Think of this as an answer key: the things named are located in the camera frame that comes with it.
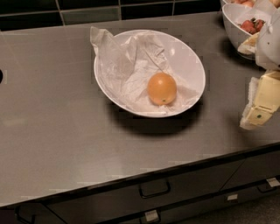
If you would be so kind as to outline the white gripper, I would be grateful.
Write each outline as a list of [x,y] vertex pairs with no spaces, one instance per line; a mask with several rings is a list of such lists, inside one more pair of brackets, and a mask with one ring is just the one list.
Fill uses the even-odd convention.
[[248,86],[246,105],[240,126],[245,130],[262,127],[280,108],[280,9],[276,9],[260,33],[247,38],[237,48],[239,53],[255,53],[255,62],[267,69],[259,79],[253,77]]

